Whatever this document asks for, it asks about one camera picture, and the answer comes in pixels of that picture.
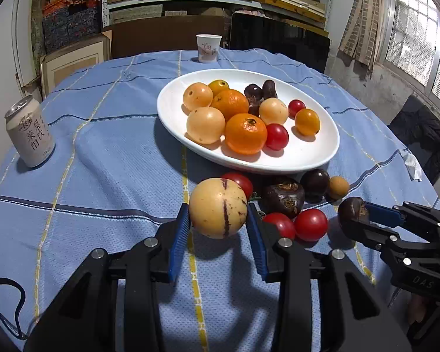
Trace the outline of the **white beverage can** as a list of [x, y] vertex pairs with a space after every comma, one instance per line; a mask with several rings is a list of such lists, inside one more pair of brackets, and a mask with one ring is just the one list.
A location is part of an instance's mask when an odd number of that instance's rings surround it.
[[28, 168], [41, 165], [55, 150], [55, 140], [39, 102], [31, 95], [14, 103], [4, 119], [9, 138]]

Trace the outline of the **large orange tangerine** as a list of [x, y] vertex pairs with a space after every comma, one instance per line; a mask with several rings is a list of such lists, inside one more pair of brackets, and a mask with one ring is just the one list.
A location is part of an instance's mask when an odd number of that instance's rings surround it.
[[226, 123], [225, 142], [236, 153], [259, 153], [265, 146], [266, 139], [266, 124], [255, 115], [236, 114]]

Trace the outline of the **white paper cup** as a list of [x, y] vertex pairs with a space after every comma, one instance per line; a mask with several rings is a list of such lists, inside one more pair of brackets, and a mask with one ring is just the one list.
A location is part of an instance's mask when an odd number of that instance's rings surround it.
[[219, 55], [221, 36], [217, 34], [197, 34], [196, 40], [199, 62], [215, 62]]

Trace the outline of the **pale peach fruit front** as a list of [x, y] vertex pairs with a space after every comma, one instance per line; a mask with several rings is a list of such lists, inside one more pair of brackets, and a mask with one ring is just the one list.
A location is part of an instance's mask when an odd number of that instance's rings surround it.
[[219, 141], [224, 133], [226, 120], [216, 108], [200, 107], [187, 118], [187, 133], [195, 142], [203, 145]]

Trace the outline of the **yellow orange kumquat fruit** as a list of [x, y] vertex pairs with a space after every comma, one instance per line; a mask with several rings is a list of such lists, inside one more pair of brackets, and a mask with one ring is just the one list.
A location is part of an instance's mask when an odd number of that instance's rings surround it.
[[213, 93], [213, 97], [215, 97], [217, 94], [223, 91], [227, 91], [230, 89], [229, 84], [227, 81], [224, 81], [223, 79], [216, 79], [208, 84], [208, 87]]

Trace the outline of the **striped pale pepino melon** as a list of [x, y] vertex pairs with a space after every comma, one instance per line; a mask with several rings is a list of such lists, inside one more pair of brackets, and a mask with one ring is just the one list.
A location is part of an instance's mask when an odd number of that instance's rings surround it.
[[201, 181], [189, 201], [191, 224], [213, 239], [234, 236], [246, 222], [247, 198], [240, 185], [225, 178]]

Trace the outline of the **brown cardboard panel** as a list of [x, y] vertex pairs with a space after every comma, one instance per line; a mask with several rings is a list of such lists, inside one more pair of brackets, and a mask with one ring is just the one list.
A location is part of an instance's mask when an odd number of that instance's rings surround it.
[[230, 19], [220, 16], [187, 15], [144, 18], [111, 25], [112, 57], [172, 50], [196, 50], [198, 34], [229, 37]]

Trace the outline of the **framed picture leaning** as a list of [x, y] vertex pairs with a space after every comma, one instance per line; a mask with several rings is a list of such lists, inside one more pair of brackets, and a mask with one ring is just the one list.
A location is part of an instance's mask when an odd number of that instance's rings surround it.
[[90, 36], [47, 54], [40, 61], [41, 90], [46, 98], [65, 78], [84, 67], [112, 58], [113, 31]]

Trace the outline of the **dark brown mangosteen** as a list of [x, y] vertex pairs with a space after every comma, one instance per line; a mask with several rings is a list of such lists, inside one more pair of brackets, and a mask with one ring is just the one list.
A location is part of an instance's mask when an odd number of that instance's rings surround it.
[[259, 117], [260, 116], [259, 107], [260, 107], [260, 104], [251, 104], [249, 106], [248, 113]]

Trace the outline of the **small tan round fruit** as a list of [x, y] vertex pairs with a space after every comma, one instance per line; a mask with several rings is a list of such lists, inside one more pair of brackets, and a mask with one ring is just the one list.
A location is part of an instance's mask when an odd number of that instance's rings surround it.
[[333, 200], [341, 200], [348, 194], [350, 190], [350, 184], [342, 176], [332, 176], [329, 180], [327, 194]]

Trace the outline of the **red tomato near centre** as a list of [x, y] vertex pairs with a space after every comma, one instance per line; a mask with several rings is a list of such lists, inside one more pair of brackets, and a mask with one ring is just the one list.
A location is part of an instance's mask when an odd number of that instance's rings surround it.
[[300, 212], [294, 221], [296, 236], [305, 242], [316, 242], [328, 229], [326, 214], [319, 209]]

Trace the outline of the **beige hanging curtain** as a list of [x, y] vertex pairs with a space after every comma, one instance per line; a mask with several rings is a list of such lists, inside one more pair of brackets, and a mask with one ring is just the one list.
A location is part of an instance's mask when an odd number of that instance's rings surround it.
[[354, 0], [339, 50], [373, 71], [381, 48], [384, 0]]

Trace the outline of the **pale peach round fruit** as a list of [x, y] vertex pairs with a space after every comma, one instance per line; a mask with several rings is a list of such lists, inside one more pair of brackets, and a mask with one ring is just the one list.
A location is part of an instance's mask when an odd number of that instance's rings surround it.
[[183, 93], [183, 105], [189, 111], [207, 107], [212, 103], [213, 91], [203, 83], [191, 84]]

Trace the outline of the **bright barred window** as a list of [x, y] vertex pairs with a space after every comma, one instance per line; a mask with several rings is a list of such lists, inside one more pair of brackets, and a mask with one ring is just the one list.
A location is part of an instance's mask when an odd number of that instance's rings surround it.
[[440, 10], [432, 0], [385, 0], [384, 65], [440, 103]]

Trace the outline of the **red tomato beside pepino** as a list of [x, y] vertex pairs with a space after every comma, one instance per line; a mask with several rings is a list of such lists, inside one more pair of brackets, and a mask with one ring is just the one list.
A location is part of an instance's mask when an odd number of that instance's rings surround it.
[[221, 177], [223, 179], [232, 180], [235, 183], [237, 183], [245, 193], [247, 200], [251, 198], [254, 189], [253, 189], [253, 184], [248, 177], [246, 177], [245, 175], [239, 172], [227, 172], [223, 174]]

